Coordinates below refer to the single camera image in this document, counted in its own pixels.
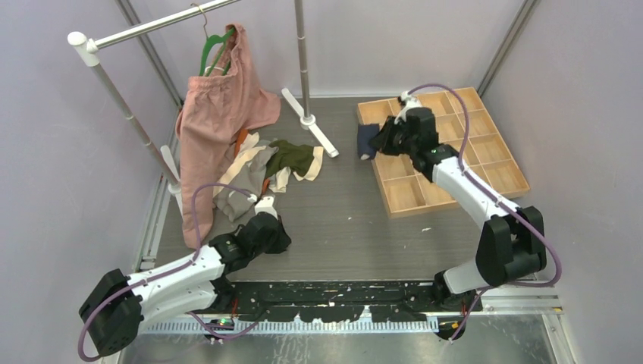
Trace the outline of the navy underwear cream waistband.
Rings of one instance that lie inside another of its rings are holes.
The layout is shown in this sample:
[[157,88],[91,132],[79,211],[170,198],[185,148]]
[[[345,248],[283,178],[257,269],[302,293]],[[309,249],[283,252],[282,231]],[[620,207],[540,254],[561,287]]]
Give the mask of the navy underwear cream waistband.
[[370,140],[380,131],[378,124],[360,124],[357,128],[356,142],[357,155],[360,160],[366,161],[374,159],[377,150],[370,145]]

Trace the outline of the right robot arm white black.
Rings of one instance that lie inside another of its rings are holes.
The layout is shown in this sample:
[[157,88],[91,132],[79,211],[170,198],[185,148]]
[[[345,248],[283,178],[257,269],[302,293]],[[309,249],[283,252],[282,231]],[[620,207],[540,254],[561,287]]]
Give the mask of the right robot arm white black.
[[453,197],[481,230],[472,259],[434,276],[433,300],[440,309],[455,309],[464,293],[498,287],[546,267],[542,214],[496,193],[453,146],[440,143],[430,108],[387,117],[369,145],[385,155],[407,155],[414,169]]

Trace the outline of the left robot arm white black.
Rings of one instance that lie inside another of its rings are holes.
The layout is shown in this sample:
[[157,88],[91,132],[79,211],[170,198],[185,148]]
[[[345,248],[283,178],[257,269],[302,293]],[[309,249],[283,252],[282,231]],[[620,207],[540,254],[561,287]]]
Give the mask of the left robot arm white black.
[[234,232],[221,234],[200,250],[157,268],[125,275],[105,273],[79,309],[85,336],[96,358],[117,353],[147,328],[177,315],[209,309],[223,313],[232,306],[234,290],[227,275],[244,269],[261,254],[280,254],[291,243],[280,216],[260,212]]

